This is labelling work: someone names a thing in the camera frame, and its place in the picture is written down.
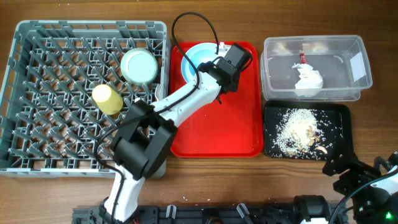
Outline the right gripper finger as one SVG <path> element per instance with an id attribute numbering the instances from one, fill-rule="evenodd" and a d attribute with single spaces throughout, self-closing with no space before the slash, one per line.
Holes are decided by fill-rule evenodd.
<path id="1" fill-rule="evenodd" d="M 373 167 L 377 170 L 381 170 L 381 167 L 385 170 L 390 171 L 393 167 L 397 165 L 397 151 L 393 152 L 388 159 L 384 159 L 378 156 L 374 159 Z"/>
<path id="2" fill-rule="evenodd" d="M 340 137 L 336 141 L 335 148 L 327 157 L 322 172 L 328 176 L 341 174 L 357 160 L 358 157 L 354 153 L 353 140 Z"/>

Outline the rice food waste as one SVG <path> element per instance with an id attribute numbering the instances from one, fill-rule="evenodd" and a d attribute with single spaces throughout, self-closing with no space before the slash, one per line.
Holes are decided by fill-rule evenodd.
<path id="1" fill-rule="evenodd" d="M 315 159 L 328 154 L 323 144 L 324 132 L 318 128 L 314 110 L 288 109 L 276 126 L 276 137 L 271 140 L 273 156 L 291 159 Z"/>

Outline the white plastic fork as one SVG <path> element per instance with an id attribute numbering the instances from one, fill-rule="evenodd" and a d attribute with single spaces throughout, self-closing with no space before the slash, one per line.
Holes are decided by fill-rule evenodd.
<path id="1" fill-rule="evenodd" d="M 158 84 L 155 89 L 155 100 L 159 101 L 162 99 L 162 85 Z"/>

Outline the red snack wrapper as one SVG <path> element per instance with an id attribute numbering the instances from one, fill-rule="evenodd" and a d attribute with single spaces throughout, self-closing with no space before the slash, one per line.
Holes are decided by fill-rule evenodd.
<path id="1" fill-rule="evenodd" d="M 300 61 L 301 61 L 302 64 L 307 64 L 308 63 L 307 59 L 305 57 L 305 54 L 303 52 L 300 52 L 299 57 L 300 57 Z"/>

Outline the white napkin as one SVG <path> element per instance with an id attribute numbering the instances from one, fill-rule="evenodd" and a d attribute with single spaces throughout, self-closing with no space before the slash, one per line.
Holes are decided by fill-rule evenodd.
<path id="1" fill-rule="evenodd" d="M 299 72 L 299 81 L 295 84 L 295 94 L 299 97 L 313 97 L 323 88 L 323 77 L 318 70 L 307 63 L 295 63 L 292 68 Z"/>

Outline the green bowl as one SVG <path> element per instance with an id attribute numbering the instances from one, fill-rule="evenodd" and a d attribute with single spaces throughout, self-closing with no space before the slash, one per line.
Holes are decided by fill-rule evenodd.
<path id="1" fill-rule="evenodd" d="M 121 59 L 121 73 L 128 82 L 134 85 L 152 83 L 157 72 L 157 60 L 147 49 L 131 49 Z"/>

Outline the yellow plastic cup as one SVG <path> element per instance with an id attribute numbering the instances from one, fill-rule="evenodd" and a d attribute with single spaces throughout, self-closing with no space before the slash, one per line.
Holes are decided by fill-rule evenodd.
<path id="1" fill-rule="evenodd" d="M 100 84 L 94 87 L 92 98 L 98 108 L 108 115 L 113 115 L 123 107 L 123 98 L 109 85 Z"/>

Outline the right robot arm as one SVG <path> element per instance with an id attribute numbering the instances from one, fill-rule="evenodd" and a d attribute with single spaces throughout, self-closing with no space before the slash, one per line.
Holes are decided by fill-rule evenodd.
<path id="1" fill-rule="evenodd" d="M 388 159 L 377 157 L 374 165 L 361 162 L 353 148 L 343 138 L 322 172 L 339 175 L 333 190 L 343 198 L 331 210 L 325 198 L 318 195 L 296 196 L 290 219 L 293 223 L 342 223 L 340 215 L 348 200 L 352 200 L 353 218 L 357 223 L 397 223 L 397 152 Z"/>

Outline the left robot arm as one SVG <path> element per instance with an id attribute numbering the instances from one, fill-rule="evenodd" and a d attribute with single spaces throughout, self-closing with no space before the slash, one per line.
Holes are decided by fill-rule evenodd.
<path id="1" fill-rule="evenodd" d="M 195 78 L 168 97 L 150 105 L 138 101 L 129 108 L 123 123 L 111 130 L 116 175 L 109 197 L 100 205 L 107 223 L 131 218 L 144 182 L 165 163 L 178 127 L 220 95 L 236 92 L 247 63 L 248 59 L 228 57 L 201 63 Z"/>

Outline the grey dishwasher rack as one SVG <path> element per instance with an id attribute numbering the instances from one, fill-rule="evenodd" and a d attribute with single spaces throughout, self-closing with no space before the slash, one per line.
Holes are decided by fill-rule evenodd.
<path id="1" fill-rule="evenodd" d="M 157 60 L 155 80 L 134 85 L 121 73 L 135 48 Z M 114 172 L 110 138 L 96 139 L 124 119 L 136 99 L 155 101 L 169 88 L 171 43 L 160 21 L 22 21 L 14 33 L 1 83 L 1 174 L 7 177 L 104 177 Z M 120 112 L 104 114 L 92 98 L 109 85 L 122 98 Z"/>

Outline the black tray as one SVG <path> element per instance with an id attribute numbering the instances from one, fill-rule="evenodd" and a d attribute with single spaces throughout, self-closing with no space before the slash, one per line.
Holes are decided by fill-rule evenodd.
<path id="1" fill-rule="evenodd" d="M 335 148 L 336 141 L 340 137 L 352 139 L 351 113 L 347 106 L 334 103 L 314 103 L 299 101 L 268 101 L 264 106 L 264 153 L 269 157 L 275 157 L 272 153 L 277 149 L 271 149 L 271 140 L 276 137 L 276 126 L 282 121 L 282 116 L 288 109 L 314 110 L 318 121 L 318 128 L 324 132 L 323 144 L 327 147 L 328 154 L 321 156 L 325 161 Z"/>

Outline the red plastic tray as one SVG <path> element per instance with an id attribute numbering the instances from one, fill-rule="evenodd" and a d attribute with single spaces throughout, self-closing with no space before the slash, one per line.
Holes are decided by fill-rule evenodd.
<path id="1" fill-rule="evenodd" d="M 184 158 L 255 157 L 264 148 L 259 57 L 249 42 L 239 44 L 254 60 L 240 75 L 236 92 L 200 108 L 178 128 L 171 151 Z"/>

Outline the clear plastic bin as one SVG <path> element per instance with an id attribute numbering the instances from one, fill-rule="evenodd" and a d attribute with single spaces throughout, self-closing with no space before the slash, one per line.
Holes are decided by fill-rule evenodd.
<path id="1" fill-rule="evenodd" d="M 309 65 L 323 77 L 323 88 L 313 97 L 299 97 L 295 84 L 303 52 Z M 262 94 L 266 100 L 356 101 L 373 85 L 371 67 L 358 35 L 269 37 L 261 55 Z"/>

